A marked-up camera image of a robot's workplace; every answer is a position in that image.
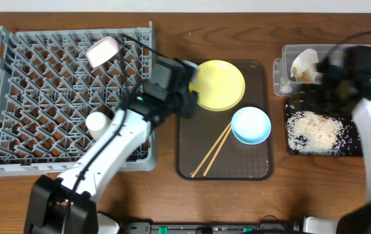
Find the green snack wrapper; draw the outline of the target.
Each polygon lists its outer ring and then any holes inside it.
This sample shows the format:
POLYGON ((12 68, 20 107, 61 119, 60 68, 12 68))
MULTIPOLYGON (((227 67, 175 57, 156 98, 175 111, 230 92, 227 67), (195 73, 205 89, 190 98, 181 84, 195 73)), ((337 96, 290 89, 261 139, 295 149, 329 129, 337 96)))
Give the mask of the green snack wrapper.
POLYGON ((305 70, 297 76, 298 82, 311 82, 311 75, 309 70, 305 70))

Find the white napkin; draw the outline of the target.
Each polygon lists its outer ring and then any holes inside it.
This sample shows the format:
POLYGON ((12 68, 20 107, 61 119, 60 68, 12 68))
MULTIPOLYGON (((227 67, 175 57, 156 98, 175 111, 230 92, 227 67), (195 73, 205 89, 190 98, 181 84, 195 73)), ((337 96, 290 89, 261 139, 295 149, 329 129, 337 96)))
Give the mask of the white napkin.
POLYGON ((309 83, 313 83, 316 81, 316 77, 318 72, 316 70, 316 65, 319 63, 318 61, 318 54, 314 49, 306 49, 302 53, 300 53, 292 63, 290 68, 290 77, 295 78, 297 81, 297 76, 305 70, 310 71, 312 81, 309 83))

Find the white bowl with food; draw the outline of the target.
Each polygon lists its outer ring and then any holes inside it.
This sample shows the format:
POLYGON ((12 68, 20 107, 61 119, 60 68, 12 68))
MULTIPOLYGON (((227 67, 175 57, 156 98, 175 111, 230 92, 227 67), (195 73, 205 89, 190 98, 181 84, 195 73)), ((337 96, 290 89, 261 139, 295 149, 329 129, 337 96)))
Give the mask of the white bowl with food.
POLYGON ((107 62, 122 49, 122 45, 112 36, 106 36, 87 49, 86 57, 95 68, 107 62))

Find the small white cup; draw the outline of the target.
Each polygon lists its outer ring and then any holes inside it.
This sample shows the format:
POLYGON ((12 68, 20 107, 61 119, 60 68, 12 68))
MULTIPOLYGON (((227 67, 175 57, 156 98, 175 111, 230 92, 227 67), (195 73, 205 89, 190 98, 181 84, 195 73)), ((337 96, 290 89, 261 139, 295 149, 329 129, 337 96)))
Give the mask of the small white cup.
POLYGON ((106 132, 111 120, 102 112, 92 112, 87 116, 85 123, 91 137, 98 140, 106 132))

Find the light blue bowl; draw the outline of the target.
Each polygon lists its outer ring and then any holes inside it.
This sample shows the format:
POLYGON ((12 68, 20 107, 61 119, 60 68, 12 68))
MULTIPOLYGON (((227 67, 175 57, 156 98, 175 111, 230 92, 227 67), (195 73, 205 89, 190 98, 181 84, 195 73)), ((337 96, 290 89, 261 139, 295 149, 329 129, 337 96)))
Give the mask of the light blue bowl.
POLYGON ((263 143, 271 133, 269 116, 257 107, 244 107, 236 111, 231 119, 234 136, 243 144, 263 143))

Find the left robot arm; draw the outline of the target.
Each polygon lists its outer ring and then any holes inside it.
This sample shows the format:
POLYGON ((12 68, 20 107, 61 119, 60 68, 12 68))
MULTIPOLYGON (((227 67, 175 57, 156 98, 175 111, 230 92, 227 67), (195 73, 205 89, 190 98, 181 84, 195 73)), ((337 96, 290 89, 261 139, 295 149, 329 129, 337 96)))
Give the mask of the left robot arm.
POLYGON ((198 93, 189 89, 197 64, 160 57, 143 89, 132 89, 105 133, 55 179, 40 176, 31 189, 24 233, 120 233, 120 224, 96 204, 127 158, 170 114, 195 115, 198 93))

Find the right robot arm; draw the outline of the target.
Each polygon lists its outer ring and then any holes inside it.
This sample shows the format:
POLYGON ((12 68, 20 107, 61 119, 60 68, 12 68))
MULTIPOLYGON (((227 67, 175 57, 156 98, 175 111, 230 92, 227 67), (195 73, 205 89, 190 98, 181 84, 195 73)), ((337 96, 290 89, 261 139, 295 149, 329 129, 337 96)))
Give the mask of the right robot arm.
POLYGON ((293 104, 304 111, 334 117, 350 116, 361 141, 365 171, 365 205, 339 219, 306 217, 302 233, 371 233, 371 45, 351 45, 331 64, 332 47, 324 58, 313 49, 301 52, 290 73, 302 78, 292 95, 293 104))

